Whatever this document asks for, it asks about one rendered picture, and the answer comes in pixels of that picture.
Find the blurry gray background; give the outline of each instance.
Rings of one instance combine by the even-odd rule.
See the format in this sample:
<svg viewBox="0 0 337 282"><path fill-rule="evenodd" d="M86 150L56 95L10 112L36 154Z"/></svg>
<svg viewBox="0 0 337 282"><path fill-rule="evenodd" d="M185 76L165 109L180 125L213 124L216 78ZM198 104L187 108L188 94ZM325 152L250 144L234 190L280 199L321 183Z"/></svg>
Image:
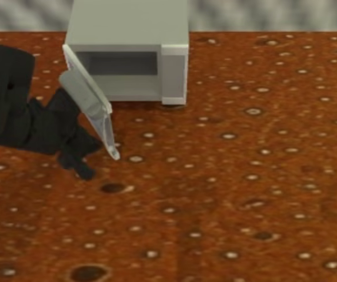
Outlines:
<svg viewBox="0 0 337 282"><path fill-rule="evenodd" d="M72 2L0 0L0 31L65 31ZM188 0L188 5L192 31L337 31L337 0Z"/></svg>

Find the gray box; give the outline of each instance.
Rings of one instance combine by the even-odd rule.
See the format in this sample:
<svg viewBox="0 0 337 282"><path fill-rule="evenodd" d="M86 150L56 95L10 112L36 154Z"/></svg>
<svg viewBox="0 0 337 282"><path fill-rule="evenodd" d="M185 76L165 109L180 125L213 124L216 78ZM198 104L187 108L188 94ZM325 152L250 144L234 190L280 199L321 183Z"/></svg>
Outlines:
<svg viewBox="0 0 337 282"><path fill-rule="evenodd" d="M68 68L109 101L185 104L187 6L186 0L74 0L64 44Z"/></svg>

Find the open door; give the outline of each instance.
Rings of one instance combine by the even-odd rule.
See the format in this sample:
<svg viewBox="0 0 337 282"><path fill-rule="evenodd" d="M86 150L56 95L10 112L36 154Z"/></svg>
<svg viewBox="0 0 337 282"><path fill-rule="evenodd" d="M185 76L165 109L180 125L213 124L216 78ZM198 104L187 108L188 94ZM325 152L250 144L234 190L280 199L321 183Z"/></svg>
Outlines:
<svg viewBox="0 0 337 282"><path fill-rule="evenodd" d="M88 118L111 157L120 159L115 146L110 102L72 49L66 44L62 49L69 70L59 77L60 84Z"/></svg>

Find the brown surface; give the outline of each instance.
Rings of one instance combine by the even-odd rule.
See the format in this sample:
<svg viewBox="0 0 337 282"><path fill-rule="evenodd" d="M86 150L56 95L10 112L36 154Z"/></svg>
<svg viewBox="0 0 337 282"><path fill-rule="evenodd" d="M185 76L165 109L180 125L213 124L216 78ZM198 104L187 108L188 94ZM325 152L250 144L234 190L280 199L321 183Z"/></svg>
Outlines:
<svg viewBox="0 0 337 282"><path fill-rule="evenodd" d="M63 38L0 33L44 102ZM0 148L0 281L337 282L337 33L196 33L189 70L184 109L114 103L94 181Z"/></svg>

